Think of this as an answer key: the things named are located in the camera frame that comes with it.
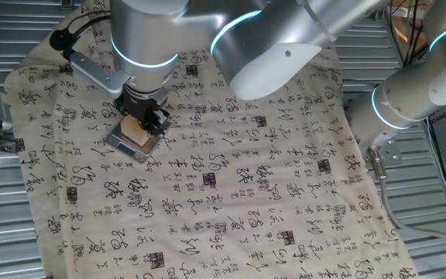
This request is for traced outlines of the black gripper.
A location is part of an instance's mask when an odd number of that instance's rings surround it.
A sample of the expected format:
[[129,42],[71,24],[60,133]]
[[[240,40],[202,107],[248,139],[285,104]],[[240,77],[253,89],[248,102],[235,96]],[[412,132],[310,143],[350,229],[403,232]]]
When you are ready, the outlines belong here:
[[137,91],[124,85],[122,93],[114,100],[115,109],[124,117],[132,116],[151,136],[163,136],[169,129],[169,112],[162,109],[166,91]]

